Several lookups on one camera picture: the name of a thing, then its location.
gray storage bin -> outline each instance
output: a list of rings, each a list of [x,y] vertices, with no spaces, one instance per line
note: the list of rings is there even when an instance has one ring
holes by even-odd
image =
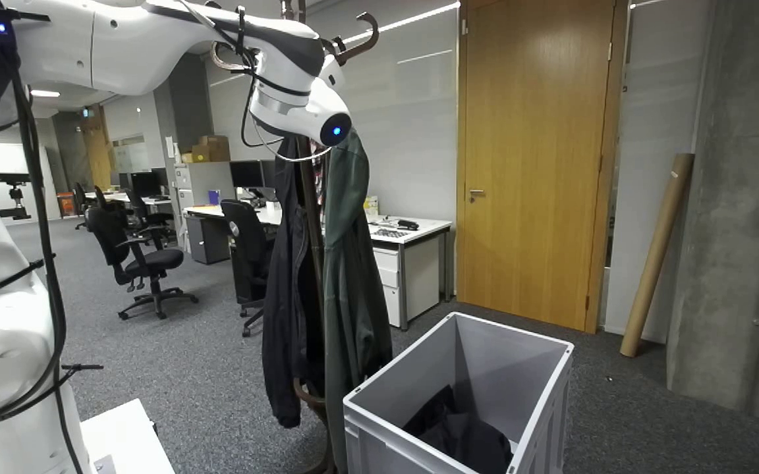
[[[564,339],[445,316],[344,399],[349,474],[472,472],[402,432],[438,391],[457,383],[468,383],[477,416],[507,437],[507,474],[564,472],[569,355]]]

wooden stick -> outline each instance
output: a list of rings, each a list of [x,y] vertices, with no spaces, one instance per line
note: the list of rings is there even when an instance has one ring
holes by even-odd
[[[638,353],[639,336],[642,336],[644,316],[648,316],[648,305],[654,299],[654,287],[655,287],[659,274],[660,274],[663,254],[668,247],[671,225],[675,225],[680,201],[688,191],[689,171],[692,171],[692,156],[677,156],[671,163],[671,171],[668,171],[666,191],[663,191],[660,213],[654,225],[654,237],[648,246],[648,257],[644,257],[644,267],[639,274],[639,287],[638,287],[638,296],[631,304],[631,314],[626,320],[622,346],[618,346],[618,353],[626,359],[631,359]]]

hanging coat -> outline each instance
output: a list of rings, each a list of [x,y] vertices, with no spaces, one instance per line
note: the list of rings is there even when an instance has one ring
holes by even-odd
[[[299,424],[294,380],[314,393],[323,384],[323,343],[316,278],[307,257],[304,216],[297,193],[297,166],[276,162],[276,201],[281,225],[276,230],[265,304],[262,304],[262,380],[270,411],[281,428]]]
[[[368,158],[356,131],[326,162],[323,400],[331,459],[348,472],[341,399],[391,359],[386,309],[364,216]]]

floor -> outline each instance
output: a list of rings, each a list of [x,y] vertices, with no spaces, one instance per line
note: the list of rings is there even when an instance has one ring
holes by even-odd
[[[28,259],[38,257],[34,226],[12,226],[11,235]],[[91,235],[63,221],[53,225],[53,243],[71,328],[63,362],[104,367],[74,380],[83,418],[138,399],[179,474],[279,474],[316,462],[323,446],[319,421],[304,411],[297,430],[281,430],[269,411],[260,338],[239,338],[227,263],[187,259],[170,272],[165,284],[194,292],[199,305],[174,304],[165,322],[146,314],[119,322],[115,311],[131,296],[113,284]],[[613,336],[584,338],[445,304],[407,333],[394,333],[394,350],[448,311],[573,343],[569,474],[759,474],[759,418],[666,393],[660,349],[623,362]]]

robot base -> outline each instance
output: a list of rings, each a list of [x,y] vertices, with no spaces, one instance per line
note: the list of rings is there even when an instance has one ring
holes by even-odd
[[[138,399],[80,424],[98,474],[174,474]]]

